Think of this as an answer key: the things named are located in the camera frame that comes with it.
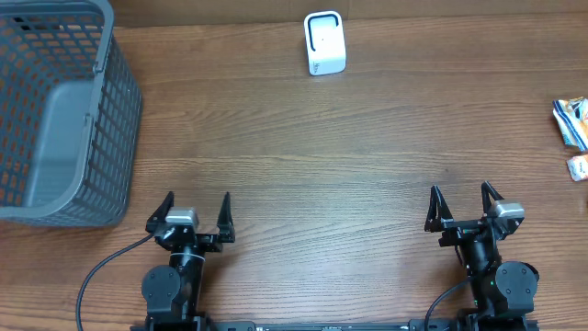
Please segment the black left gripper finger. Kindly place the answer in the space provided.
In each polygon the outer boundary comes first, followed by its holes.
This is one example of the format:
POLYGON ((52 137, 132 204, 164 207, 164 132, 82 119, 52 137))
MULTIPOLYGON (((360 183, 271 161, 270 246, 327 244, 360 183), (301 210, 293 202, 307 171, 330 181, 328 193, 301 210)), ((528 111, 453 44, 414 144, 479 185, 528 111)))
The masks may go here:
POLYGON ((234 232, 234 224, 231 209, 231 194, 229 192, 226 192, 224 195, 217 220, 217 227, 220 233, 234 232))
POLYGON ((155 210, 155 212, 147 219, 147 225, 159 225, 165 222, 165 217, 170 209, 174 206, 175 194, 169 191, 164 198, 164 201, 155 210))

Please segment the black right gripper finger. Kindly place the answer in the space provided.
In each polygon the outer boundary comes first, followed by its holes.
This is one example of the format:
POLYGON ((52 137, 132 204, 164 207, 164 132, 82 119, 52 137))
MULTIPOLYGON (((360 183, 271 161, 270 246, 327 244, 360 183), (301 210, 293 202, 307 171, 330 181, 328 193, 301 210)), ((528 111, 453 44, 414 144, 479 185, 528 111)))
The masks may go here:
POLYGON ((447 206, 443 194, 437 185, 432 186, 424 229, 445 230, 447 224, 452 222, 454 222, 454 218, 447 206))
POLYGON ((503 196, 492 186, 489 181, 484 181, 481 184, 481 198, 484 214, 489 214, 492 206, 496 202, 503 200, 503 196))

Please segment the yellow snack bag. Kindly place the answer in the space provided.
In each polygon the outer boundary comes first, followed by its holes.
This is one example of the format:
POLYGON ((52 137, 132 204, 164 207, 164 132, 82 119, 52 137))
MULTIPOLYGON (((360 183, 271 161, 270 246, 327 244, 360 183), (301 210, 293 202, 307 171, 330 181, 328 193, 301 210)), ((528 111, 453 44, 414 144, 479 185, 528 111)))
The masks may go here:
POLYGON ((563 141, 568 146, 587 151, 587 98, 556 99, 552 102, 553 115, 559 125, 563 141))

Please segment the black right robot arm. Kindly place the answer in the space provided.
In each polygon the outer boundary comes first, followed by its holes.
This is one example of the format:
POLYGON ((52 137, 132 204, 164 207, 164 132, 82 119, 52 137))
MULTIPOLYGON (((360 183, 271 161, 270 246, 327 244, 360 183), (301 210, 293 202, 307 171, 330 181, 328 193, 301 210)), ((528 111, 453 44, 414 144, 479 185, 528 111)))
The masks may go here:
POLYGON ((439 187, 431 187, 424 230, 440 233, 438 243, 452 247, 467 277, 446 290, 431 304, 424 329, 431 326, 437 305, 456 290, 469 285, 475 306, 458 312, 451 330, 532 330, 536 323, 526 320, 534 311, 539 273, 521 261, 502 261, 498 243, 514 234, 525 219, 521 203, 505 199, 485 181, 481 184, 482 216, 456 220, 439 187))

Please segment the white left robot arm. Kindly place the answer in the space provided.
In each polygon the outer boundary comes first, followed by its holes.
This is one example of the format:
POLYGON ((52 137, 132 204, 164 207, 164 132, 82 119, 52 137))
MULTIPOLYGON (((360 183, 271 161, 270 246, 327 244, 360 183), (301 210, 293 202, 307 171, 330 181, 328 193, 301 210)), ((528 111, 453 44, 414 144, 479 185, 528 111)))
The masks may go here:
POLYGON ((150 269, 143 277, 141 294, 147 313, 131 330, 213 330, 207 314, 199 312, 198 299, 207 253, 220 253, 235 241, 231 195, 226 193, 214 234, 198 231, 193 207, 176 207, 170 191, 146 222, 145 230, 170 253, 169 262, 150 269))

